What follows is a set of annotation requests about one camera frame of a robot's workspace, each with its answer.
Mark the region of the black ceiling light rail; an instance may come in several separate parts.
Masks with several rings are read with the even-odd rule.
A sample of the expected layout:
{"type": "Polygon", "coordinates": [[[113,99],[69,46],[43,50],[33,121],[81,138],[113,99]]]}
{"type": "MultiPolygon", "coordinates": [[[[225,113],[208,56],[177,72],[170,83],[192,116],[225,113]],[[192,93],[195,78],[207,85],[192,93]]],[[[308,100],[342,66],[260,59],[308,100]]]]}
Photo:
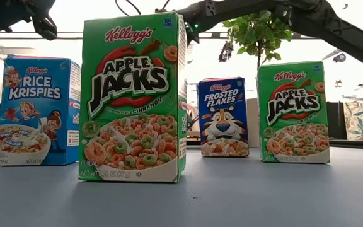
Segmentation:
{"type": "MultiPolygon", "coordinates": [[[[59,32],[58,39],[62,40],[80,40],[82,39],[82,32],[59,32]]],[[[200,39],[213,39],[213,40],[223,40],[227,38],[227,32],[203,32],[199,34],[200,39]]],[[[0,40],[30,40],[30,39],[42,39],[42,37],[35,32],[0,32],[0,40]]],[[[301,35],[296,32],[292,32],[292,39],[316,39],[316,37],[310,37],[306,35],[301,35]]]]}

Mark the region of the black partition panel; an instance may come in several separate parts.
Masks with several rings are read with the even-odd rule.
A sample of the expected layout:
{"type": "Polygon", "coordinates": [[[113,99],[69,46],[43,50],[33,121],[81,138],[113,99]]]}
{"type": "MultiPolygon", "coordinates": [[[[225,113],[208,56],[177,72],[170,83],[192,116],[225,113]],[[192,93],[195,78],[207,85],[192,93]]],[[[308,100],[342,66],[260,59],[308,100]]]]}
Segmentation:
{"type": "Polygon", "coordinates": [[[328,116],[328,132],[332,139],[347,139],[345,116],[342,102],[326,103],[328,116]]]}

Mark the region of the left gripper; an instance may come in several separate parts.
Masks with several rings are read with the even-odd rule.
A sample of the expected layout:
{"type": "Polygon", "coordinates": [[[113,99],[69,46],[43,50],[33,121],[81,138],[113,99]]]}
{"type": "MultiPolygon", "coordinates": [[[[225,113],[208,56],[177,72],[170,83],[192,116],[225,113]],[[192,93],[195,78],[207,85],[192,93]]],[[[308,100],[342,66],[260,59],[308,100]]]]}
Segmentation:
{"type": "Polygon", "coordinates": [[[57,27],[49,16],[55,0],[24,0],[24,3],[32,12],[35,32],[47,40],[57,39],[57,27]]]}

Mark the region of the Frosted Flakes cereal box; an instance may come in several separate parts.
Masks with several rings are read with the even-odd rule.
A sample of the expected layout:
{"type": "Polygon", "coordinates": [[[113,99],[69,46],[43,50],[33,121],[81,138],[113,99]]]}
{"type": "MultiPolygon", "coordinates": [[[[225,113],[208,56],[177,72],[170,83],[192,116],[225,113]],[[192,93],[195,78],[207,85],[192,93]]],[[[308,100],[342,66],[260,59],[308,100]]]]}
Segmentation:
{"type": "Polygon", "coordinates": [[[245,79],[205,79],[197,93],[202,156],[247,157],[245,79]]]}

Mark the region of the green leafy plant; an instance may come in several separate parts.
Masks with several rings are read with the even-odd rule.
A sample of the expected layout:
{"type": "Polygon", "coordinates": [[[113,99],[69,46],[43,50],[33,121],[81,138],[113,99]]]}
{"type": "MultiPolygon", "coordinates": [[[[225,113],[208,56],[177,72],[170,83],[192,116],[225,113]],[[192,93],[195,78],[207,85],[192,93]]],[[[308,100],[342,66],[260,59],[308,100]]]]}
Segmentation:
{"type": "Polygon", "coordinates": [[[288,25],[267,10],[226,20],[222,24],[228,29],[228,43],[238,46],[236,53],[257,57],[258,67],[272,59],[280,60],[277,49],[283,40],[292,39],[288,25]]]}

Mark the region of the Rice Krispies cereal box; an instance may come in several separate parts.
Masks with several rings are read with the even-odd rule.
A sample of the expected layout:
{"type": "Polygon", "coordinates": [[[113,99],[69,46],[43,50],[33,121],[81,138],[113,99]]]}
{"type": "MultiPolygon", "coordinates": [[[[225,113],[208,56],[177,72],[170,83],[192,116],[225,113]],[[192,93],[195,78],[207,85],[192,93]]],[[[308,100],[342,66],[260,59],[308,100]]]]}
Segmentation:
{"type": "Polygon", "coordinates": [[[68,58],[4,61],[0,166],[58,166],[79,159],[81,69],[68,58]]]}

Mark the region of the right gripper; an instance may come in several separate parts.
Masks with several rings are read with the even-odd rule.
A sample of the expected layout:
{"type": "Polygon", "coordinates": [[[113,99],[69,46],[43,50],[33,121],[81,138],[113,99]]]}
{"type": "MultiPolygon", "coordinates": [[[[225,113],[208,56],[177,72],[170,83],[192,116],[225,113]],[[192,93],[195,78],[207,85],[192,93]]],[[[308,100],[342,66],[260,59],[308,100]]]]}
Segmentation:
{"type": "Polygon", "coordinates": [[[288,7],[286,0],[203,0],[176,12],[183,16],[187,44],[199,43],[199,33],[210,30],[218,23],[263,10],[275,11],[288,7]]]}

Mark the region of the Apple Jacks cereal box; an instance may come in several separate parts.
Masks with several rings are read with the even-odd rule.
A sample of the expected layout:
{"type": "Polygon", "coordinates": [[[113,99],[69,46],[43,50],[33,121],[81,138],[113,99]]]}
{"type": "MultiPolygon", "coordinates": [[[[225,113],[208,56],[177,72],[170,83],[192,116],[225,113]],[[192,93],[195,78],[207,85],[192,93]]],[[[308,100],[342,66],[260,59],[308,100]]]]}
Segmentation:
{"type": "Polygon", "coordinates": [[[262,161],[330,162],[321,61],[261,66],[257,92],[262,161]]]}
{"type": "Polygon", "coordinates": [[[186,164],[186,50],[176,12],[84,22],[80,180],[179,180],[186,164]]]}

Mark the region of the blue-grey table mat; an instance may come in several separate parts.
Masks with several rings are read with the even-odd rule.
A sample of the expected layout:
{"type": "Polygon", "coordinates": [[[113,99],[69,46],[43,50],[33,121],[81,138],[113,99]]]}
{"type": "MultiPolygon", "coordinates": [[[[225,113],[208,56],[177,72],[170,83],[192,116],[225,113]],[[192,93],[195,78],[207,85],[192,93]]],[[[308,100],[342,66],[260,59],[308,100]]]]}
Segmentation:
{"type": "Polygon", "coordinates": [[[190,147],[176,184],[82,182],[75,164],[0,167],[0,227],[363,227],[363,149],[305,165],[190,147]]]}

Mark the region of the white ribbed plant pot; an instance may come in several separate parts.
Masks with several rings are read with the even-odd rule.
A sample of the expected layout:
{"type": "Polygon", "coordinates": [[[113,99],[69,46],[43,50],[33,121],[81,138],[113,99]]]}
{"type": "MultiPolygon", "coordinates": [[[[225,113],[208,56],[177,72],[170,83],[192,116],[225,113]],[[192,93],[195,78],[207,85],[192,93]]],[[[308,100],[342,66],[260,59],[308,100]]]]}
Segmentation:
{"type": "Polygon", "coordinates": [[[256,98],[246,100],[246,116],[248,123],[248,140],[252,148],[260,147],[258,101],[256,98]]]}

